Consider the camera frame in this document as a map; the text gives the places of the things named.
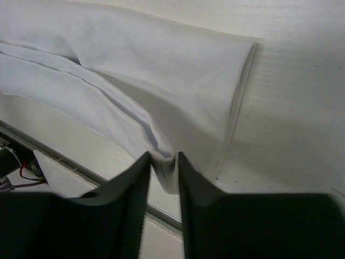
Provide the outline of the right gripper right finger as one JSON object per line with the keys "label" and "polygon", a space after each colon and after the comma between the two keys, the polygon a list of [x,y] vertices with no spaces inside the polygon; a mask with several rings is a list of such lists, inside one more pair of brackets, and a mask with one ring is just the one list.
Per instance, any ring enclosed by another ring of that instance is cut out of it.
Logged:
{"label": "right gripper right finger", "polygon": [[344,258],[344,214],[322,193],[226,193],[178,155],[186,258]]}

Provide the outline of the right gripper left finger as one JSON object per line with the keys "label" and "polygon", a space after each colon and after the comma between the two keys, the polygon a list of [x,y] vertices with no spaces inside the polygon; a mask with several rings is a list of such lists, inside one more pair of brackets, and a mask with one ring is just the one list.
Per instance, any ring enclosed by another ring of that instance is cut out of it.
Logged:
{"label": "right gripper left finger", "polygon": [[1,194],[1,258],[138,258],[150,155],[81,197]]}

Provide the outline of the white skirt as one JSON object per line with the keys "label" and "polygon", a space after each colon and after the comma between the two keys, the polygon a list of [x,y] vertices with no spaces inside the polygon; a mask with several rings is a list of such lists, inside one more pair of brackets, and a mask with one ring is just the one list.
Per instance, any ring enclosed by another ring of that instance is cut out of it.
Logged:
{"label": "white skirt", "polygon": [[214,180],[256,44],[122,8],[1,1],[1,93],[45,104],[139,158],[168,193],[178,152]]}

